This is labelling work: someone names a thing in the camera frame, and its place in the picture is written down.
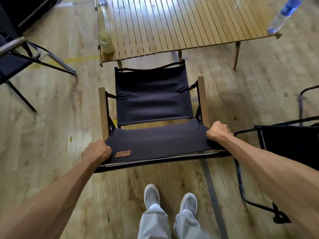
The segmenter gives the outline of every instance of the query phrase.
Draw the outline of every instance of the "person's right shoe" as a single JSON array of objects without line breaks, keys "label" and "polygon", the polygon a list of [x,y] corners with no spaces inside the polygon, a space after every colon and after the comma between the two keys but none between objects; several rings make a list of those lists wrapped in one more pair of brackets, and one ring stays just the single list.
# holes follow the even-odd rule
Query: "person's right shoe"
[{"label": "person's right shoe", "polygon": [[146,185],[145,190],[144,190],[144,203],[145,203],[147,210],[153,204],[160,205],[160,194],[159,194],[159,190],[157,189],[156,185],[154,185],[154,184]]},{"label": "person's right shoe", "polygon": [[193,193],[186,193],[181,200],[180,212],[182,210],[189,209],[193,215],[196,215],[197,212],[197,198]]}]

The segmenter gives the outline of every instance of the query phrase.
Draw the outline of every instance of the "hand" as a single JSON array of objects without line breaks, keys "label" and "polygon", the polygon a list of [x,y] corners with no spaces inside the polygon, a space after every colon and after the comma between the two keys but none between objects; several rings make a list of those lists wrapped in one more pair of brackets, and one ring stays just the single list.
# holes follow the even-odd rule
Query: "hand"
[{"label": "hand", "polygon": [[102,163],[109,159],[112,154],[112,149],[107,146],[105,142],[101,139],[96,142],[91,142],[89,146],[81,153],[82,159],[87,159],[89,161],[96,161]]},{"label": "hand", "polygon": [[225,135],[234,136],[227,125],[222,124],[220,121],[214,122],[212,127],[206,132],[207,138],[216,142],[219,138]]}]

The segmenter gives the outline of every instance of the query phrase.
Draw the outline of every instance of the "person's right arm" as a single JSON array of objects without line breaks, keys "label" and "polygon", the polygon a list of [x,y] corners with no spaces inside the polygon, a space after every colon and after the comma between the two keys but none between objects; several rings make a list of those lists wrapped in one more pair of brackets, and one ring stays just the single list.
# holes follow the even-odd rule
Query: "person's right arm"
[{"label": "person's right arm", "polygon": [[225,147],[289,219],[319,238],[319,172],[294,160],[256,148],[215,122],[207,137]]}]

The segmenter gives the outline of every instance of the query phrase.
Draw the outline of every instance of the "wooden slatted table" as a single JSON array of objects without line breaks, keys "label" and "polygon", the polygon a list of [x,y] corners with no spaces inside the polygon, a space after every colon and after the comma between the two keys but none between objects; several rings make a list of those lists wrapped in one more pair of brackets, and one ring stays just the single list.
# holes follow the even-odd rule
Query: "wooden slatted table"
[{"label": "wooden slatted table", "polygon": [[161,52],[235,43],[234,68],[241,41],[269,35],[273,15],[257,0],[107,0],[95,10],[99,31],[108,31],[115,52],[98,46],[100,65]]}]

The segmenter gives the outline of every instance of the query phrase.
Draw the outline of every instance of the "white shoe sole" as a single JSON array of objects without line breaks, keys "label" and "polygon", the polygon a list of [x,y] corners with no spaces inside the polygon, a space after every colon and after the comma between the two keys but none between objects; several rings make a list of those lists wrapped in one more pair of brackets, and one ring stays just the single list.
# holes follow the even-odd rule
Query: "white shoe sole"
[{"label": "white shoe sole", "polygon": [[148,190],[148,188],[155,189],[157,197],[159,199],[159,205],[160,205],[160,193],[159,193],[159,190],[158,190],[157,186],[155,184],[148,184],[148,185],[146,185],[145,190],[144,190],[144,204],[146,206],[146,209],[148,209],[147,205],[146,205],[146,191]]},{"label": "white shoe sole", "polygon": [[183,199],[181,200],[181,206],[180,206],[180,212],[179,213],[181,213],[183,205],[185,204],[185,201],[186,201],[186,199],[188,197],[193,197],[195,199],[195,201],[196,201],[196,211],[195,211],[195,214],[194,214],[194,215],[196,215],[196,213],[197,213],[197,198],[196,198],[196,196],[193,193],[186,193],[184,195]]}]

